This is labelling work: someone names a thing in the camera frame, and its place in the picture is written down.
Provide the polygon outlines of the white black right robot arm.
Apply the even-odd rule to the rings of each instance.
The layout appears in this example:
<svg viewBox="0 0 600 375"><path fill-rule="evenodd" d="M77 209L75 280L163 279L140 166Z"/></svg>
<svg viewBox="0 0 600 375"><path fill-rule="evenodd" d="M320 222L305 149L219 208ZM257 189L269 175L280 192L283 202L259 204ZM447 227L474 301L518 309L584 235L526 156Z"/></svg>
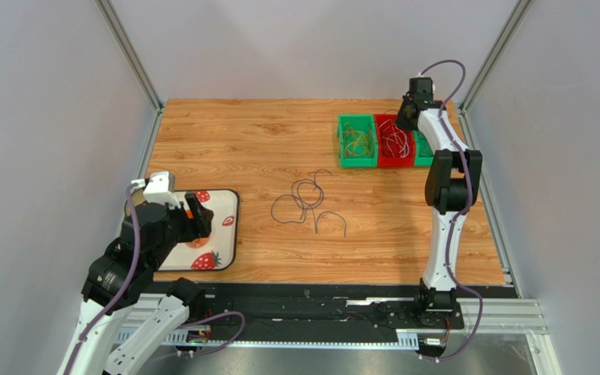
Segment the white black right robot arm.
<svg viewBox="0 0 600 375"><path fill-rule="evenodd" d="M483 156L455 132L445 103L434 99L429 77L410 79L395 124L420 132L434 153L425 184L432 213L430 254L412 313L419 325L433 327L457 312L455 263L463 225L477 200Z"/></svg>

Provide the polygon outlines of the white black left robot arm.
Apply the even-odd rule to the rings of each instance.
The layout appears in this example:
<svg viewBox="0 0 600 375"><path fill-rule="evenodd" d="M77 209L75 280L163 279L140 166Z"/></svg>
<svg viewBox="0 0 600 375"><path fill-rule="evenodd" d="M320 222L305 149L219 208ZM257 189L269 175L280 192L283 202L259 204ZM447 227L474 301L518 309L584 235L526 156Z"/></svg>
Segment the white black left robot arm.
<svg viewBox="0 0 600 375"><path fill-rule="evenodd" d="M123 323L173 248L207 238L214 217L190 191L178 205L135 205L128 193L127 207L130 212L123 218L120 235L89 267L73 342L60 374L135 373L173 330L204 316L205 289L181 277L167 289L152 316L116 352L111 350Z"/></svg>

